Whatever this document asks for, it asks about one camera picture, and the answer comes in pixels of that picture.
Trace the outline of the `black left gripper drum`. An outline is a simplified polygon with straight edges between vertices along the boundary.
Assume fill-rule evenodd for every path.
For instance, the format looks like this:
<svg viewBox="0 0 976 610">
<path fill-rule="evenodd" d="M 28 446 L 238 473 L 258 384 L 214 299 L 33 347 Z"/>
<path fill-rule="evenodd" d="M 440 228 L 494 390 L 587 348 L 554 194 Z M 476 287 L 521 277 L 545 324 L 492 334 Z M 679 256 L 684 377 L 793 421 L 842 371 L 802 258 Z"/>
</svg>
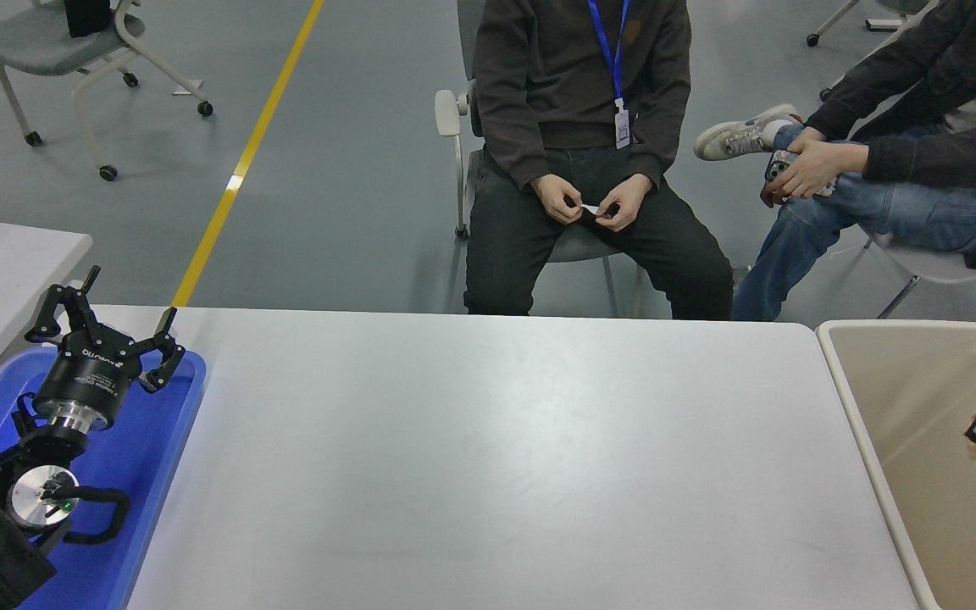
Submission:
<svg viewBox="0 0 976 610">
<path fill-rule="evenodd" d="M 76 402 L 91 409 L 120 409 L 131 382 L 141 373 L 140 357 L 120 352 L 133 339 L 116 330 L 85 330 L 64 337 L 58 356 L 35 397 L 35 409 L 55 402 Z"/>
</svg>

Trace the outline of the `person's left hand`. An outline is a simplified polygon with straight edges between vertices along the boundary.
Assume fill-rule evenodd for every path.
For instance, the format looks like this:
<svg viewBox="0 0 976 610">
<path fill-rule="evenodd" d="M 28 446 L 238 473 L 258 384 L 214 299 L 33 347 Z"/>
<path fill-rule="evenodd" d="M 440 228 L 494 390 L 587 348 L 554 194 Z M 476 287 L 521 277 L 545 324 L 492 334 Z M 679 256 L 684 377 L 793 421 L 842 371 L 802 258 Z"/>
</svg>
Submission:
<svg viewBox="0 0 976 610">
<path fill-rule="evenodd" d="M 624 179 L 601 201 L 596 223 L 612 232 L 623 231 L 635 222 L 644 197 L 652 188 L 651 179 L 643 174 Z"/>
<path fill-rule="evenodd" d="M 821 188 L 845 173 L 863 173 L 870 155 L 867 144 L 802 139 L 791 143 L 789 151 L 796 154 L 795 161 L 760 193 L 768 208 L 787 198 L 817 196 Z"/>
</svg>

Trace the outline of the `person's right hand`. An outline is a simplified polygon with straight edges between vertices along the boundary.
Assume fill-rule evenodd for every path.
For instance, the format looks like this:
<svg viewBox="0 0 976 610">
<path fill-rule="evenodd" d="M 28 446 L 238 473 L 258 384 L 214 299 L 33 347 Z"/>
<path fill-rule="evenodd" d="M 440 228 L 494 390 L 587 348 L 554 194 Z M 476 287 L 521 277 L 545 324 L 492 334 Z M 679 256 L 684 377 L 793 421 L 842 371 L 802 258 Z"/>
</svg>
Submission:
<svg viewBox="0 0 976 610">
<path fill-rule="evenodd" d="M 812 147 L 814 142 L 825 143 L 828 141 L 828 137 L 818 129 L 813 129 L 811 127 L 805 126 L 801 129 L 801 132 L 797 136 L 794 136 L 790 140 L 790 143 L 785 147 L 790 153 L 796 155 L 803 155 L 805 151 Z"/>
<path fill-rule="evenodd" d="M 547 174 L 532 179 L 530 186 L 550 219 L 562 225 L 571 225 L 581 219 L 584 209 L 580 191 L 566 179 Z"/>
</svg>

